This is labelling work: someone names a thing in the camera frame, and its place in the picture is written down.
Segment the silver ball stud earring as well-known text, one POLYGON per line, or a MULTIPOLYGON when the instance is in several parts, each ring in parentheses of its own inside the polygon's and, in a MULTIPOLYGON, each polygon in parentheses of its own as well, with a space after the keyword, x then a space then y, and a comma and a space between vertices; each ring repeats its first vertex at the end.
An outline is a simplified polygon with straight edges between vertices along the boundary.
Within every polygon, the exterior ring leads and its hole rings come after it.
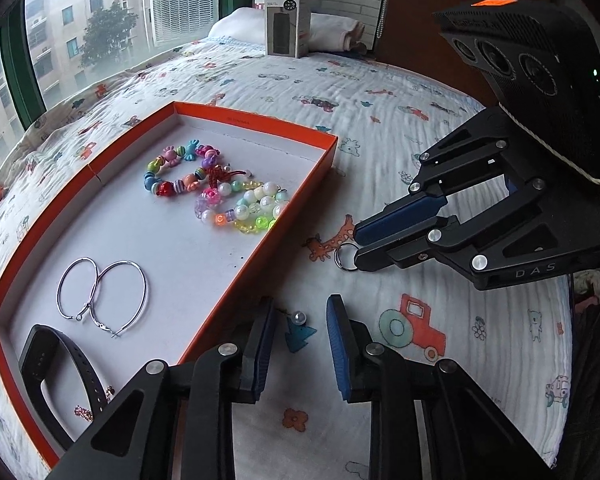
POLYGON ((302 311, 285 312, 285 316, 291 324, 297 326, 305 326, 306 322, 308 322, 308 317, 302 311))

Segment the black wrist band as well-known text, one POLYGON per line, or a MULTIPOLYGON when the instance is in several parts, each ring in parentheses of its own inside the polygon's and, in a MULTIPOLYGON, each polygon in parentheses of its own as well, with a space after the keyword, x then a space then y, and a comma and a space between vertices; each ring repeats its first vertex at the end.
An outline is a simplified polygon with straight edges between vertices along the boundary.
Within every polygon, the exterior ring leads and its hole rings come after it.
POLYGON ((73 377, 83 387, 88 409, 94 418, 102 414, 109 400, 105 388, 89 359, 81 348, 67 335, 52 326, 34 324, 19 358, 19 369, 24 388, 38 418, 48 433, 63 451, 72 447, 74 440, 65 426, 50 407, 48 395, 43 392, 59 377, 61 364, 70 362, 74 368, 73 377))

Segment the red knot pearl earring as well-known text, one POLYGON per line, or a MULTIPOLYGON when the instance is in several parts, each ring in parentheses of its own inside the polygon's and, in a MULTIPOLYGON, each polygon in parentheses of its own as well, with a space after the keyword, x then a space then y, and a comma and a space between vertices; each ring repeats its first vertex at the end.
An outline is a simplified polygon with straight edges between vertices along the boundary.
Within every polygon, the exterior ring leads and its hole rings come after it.
POLYGON ((234 177, 251 178, 252 173, 249 170, 233 170, 228 165, 216 164, 208 171, 208 185, 210 188, 217 188, 220 183, 230 182, 234 177))

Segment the large silver hoop earring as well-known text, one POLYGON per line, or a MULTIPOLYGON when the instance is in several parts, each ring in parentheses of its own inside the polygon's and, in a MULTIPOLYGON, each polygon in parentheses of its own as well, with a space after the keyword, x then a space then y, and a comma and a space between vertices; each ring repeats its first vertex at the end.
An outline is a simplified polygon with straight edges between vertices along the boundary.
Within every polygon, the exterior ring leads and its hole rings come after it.
POLYGON ((94 307, 99 266, 90 257, 79 257, 62 272, 55 292, 56 309, 61 318, 82 322, 94 307))

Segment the printed white quilt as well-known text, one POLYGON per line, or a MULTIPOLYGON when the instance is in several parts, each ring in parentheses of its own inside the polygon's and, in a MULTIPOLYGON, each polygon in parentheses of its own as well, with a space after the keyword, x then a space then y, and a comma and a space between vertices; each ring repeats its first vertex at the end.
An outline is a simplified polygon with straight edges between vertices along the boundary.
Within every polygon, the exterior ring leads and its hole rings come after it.
POLYGON ((204 39, 117 73, 65 100, 36 122, 0 172, 0 277, 9 257, 60 189, 93 154, 171 101, 219 105, 279 118, 338 140, 318 199, 274 259, 275 291, 313 334, 286 330, 276 342, 263 400, 237 413, 242 479, 363 479, 365 408, 336 388, 324 322, 339 294, 373 335, 404 296, 431 309, 445 355, 463 365, 492 401, 554 465, 564 434, 572 361, 566 278, 480 292, 440 263, 374 274, 332 261, 347 220, 403 196, 419 156, 480 110, 470 96, 425 76, 370 61, 315 53, 270 58, 260 46, 204 39))

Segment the orange shallow tray box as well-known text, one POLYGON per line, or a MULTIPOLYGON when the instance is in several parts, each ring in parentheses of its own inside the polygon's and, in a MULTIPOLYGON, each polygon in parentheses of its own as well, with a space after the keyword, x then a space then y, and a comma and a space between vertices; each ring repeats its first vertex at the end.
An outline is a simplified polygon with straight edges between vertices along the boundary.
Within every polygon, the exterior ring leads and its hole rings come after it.
POLYGON ((18 429, 45 467, 58 463, 62 449, 32 408, 20 374, 32 326, 69 336, 102 384, 116 389, 150 360, 178 364, 198 356, 247 311, 251 298, 271 287, 268 262, 288 255, 287 234, 313 204, 337 144, 327 131, 286 120, 173 102, 116 140, 88 142, 87 163, 57 190, 34 196, 41 211, 23 217, 20 243, 0 276, 0 379, 18 429), (234 169, 286 188, 291 202, 279 222, 245 234, 201 222, 193 193, 148 192, 151 159, 190 140, 216 148, 234 169), (118 339, 99 330, 90 315, 78 323, 57 312, 57 283, 79 257, 94 259, 99 271, 132 260, 147 276, 144 312, 118 339))

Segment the white product box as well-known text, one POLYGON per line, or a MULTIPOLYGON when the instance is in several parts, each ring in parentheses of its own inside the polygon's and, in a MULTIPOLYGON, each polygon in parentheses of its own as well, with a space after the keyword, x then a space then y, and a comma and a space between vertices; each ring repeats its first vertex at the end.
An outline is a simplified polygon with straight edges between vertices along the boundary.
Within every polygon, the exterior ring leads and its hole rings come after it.
POLYGON ((302 58, 309 52, 311 0, 264 0, 266 54, 302 58))

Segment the folded white towel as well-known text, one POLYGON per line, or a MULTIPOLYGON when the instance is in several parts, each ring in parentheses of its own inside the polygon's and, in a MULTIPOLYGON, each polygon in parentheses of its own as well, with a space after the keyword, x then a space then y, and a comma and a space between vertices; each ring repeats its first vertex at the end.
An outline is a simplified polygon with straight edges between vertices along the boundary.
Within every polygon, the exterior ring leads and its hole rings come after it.
MULTIPOLYGON (((232 38, 245 44, 268 44, 266 11, 255 8, 239 8, 215 23, 209 38, 232 38)), ((354 18, 334 14, 312 13, 301 21, 299 29, 289 21, 289 31, 298 32, 298 38, 309 52, 347 52, 360 44, 365 25, 354 18)))

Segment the green window frame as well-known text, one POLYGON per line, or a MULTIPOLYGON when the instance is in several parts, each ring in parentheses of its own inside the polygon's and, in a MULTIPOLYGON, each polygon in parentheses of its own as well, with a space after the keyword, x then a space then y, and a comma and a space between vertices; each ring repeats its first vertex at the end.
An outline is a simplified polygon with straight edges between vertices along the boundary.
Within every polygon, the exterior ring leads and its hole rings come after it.
MULTIPOLYGON (((233 12, 249 0, 220 0, 220 14, 233 12)), ((0 46, 6 84, 16 114, 27 129, 46 111, 28 53, 24 0, 0 0, 0 46)))

